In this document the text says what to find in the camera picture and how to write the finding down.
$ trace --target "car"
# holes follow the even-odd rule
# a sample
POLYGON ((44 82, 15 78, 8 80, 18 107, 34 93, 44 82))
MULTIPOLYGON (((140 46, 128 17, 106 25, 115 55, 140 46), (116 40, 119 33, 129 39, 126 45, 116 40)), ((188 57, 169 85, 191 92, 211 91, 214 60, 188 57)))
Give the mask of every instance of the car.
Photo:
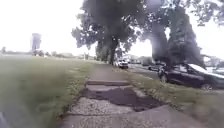
POLYGON ((128 69, 128 62, 126 62, 124 59, 119 59, 115 62, 115 66, 122 69, 128 69))
POLYGON ((145 67, 145 66, 149 66, 149 64, 147 63, 142 63, 142 66, 145 67))
POLYGON ((162 68, 163 66, 165 66, 165 64, 159 64, 159 63, 156 63, 156 64, 150 64, 149 67, 148 67, 148 70, 158 72, 159 69, 162 68))
POLYGON ((195 64, 164 66, 159 70, 158 76, 162 82, 186 85, 206 90, 224 87, 224 76, 210 73, 195 64))
POLYGON ((213 70, 213 73, 224 75, 224 62, 220 62, 213 70))

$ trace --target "road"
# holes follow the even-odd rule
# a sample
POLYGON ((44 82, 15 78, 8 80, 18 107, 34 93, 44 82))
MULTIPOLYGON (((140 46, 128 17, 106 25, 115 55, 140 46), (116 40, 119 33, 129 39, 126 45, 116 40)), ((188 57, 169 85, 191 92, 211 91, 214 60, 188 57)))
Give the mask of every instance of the road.
POLYGON ((147 77, 150 77, 152 79, 155 80, 159 80, 157 72, 154 71, 150 71, 147 69, 147 67, 143 67, 141 65, 137 65, 137 64, 130 64, 129 65, 129 71, 137 73, 137 74, 141 74, 147 77))

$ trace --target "tree trunk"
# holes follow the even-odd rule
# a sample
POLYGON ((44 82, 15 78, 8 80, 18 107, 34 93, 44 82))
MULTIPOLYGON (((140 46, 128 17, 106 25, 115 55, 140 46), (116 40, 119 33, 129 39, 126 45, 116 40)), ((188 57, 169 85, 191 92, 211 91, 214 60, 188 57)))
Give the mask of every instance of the tree trunk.
POLYGON ((115 38, 114 40, 112 39, 112 44, 111 44, 111 49, 110 49, 110 59, 109 59, 109 64, 113 65, 114 63, 114 55, 115 55, 115 50, 118 46, 118 39, 115 38))
POLYGON ((158 23, 153 23, 152 33, 150 35, 150 41, 152 45, 152 57, 154 60, 160 60, 167 63, 165 58, 168 58, 167 55, 167 38, 165 34, 165 27, 158 23))
POLYGON ((104 46, 100 54, 101 54, 102 61, 106 63, 108 60, 108 55, 109 55, 108 46, 104 46))

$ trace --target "sky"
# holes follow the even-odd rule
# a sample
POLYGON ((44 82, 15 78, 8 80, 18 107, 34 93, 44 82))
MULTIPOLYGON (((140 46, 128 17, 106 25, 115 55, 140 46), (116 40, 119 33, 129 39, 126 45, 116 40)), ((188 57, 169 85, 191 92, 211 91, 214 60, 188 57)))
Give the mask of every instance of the sky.
MULTIPOLYGON (((44 51, 70 52, 74 55, 88 52, 86 47, 77 48, 71 30, 79 24, 76 14, 82 0, 0 0, 0 48, 29 51, 31 34, 42 35, 44 51)), ((197 27, 194 16, 190 17, 202 53, 224 59, 224 28, 209 22, 206 27, 197 27)), ((95 46, 89 51, 95 55, 95 46)), ((151 56, 150 41, 137 41, 130 54, 151 56)))

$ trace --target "distant tree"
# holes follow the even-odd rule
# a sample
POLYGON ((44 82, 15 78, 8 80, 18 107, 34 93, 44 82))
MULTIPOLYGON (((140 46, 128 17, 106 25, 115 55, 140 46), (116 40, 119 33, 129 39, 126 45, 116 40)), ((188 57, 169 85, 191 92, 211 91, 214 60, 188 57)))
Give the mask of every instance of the distant tree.
POLYGON ((56 52, 56 51, 53 51, 53 52, 51 53, 51 55, 56 57, 56 56, 57 56, 57 52, 56 52))
POLYGON ((42 50, 38 51, 39 56, 44 56, 44 52, 42 50))
POLYGON ((94 56, 94 57, 93 57, 93 59, 94 59, 94 60, 97 60, 97 57, 96 57, 96 56, 94 56))
POLYGON ((50 53, 49 53, 49 52, 46 52, 45 55, 46 55, 46 56, 50 56, 50 53))
POLYGON ((115 51, 116 57, 121 58, 123 56, 124 51, 121 48, 117 48, 115 51))
POLYGON ((190 8, 198 19, 198 26, 205 26, 205 22, 214 20, 218 25, 224 25, 223 0, 186 0, 185 8, 190 8))
POLYGON ((143 64, 143 65, 150 65, 150 64, 152 64, 153 62, 152 62, 152 57, 146 57, 146 56, 141 56, 140 58, 139 58, 139 60, 141 61, 141 63, 143 64))
POLYGON ((89 54, 88 53, 84 53, 84 59, 88 60, 89 59, 89 54))
POLYGON ((3 54, 6 53, 6 47, 2 47, 1 52, 2 52, 3 54))
POLYGON ((33 56, 37 56, 37 55, 38 55, 38 51, 37 51, 37 50, 33 50, 33 51, 32 51, 32 55, 33 55, 33 56))

